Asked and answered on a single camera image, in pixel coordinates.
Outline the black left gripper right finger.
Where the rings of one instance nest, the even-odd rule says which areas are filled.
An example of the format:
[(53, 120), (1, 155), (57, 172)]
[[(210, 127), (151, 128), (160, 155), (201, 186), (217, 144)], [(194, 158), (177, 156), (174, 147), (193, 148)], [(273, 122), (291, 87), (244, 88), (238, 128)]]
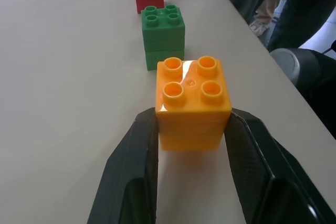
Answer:
[(303, 167), (262, 120), (233, 109), (224, 135), (247, 224), (336, 224)]

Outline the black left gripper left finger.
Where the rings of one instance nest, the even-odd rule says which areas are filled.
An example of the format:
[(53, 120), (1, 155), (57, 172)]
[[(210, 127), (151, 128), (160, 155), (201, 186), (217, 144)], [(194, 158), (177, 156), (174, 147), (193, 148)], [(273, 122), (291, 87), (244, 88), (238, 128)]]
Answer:
[(105, 165), (87, 224), (155, 224), (159, 128), (139, 113)]

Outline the orange studded building block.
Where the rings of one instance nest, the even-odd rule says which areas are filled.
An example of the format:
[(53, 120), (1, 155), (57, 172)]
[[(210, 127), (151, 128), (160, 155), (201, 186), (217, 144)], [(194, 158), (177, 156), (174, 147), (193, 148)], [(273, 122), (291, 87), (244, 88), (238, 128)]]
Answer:
[(158, 62), (155, 115), (163, 150), (217, 149), (231, 112), (220, 60), (202, 56)]

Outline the green studded building block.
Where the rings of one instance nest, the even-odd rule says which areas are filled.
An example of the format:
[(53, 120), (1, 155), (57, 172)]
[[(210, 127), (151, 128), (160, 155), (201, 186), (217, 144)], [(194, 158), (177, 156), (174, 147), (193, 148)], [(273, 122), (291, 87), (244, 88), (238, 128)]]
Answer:
[(176, 5), (147, 6), (141, 11), (142, 35), (148, 71), (169, 57), (185, 56), (185, 23)]

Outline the person in beige trousers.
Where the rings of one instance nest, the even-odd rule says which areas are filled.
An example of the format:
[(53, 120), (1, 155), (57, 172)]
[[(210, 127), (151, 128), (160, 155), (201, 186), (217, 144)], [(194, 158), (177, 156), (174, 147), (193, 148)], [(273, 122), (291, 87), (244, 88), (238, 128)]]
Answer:
[(260, 37), (270, 26), (279, 3), (280, 0), (264, 0), (257, 9), (255, 19), (249, 25), (249, 28), (257, 37)]

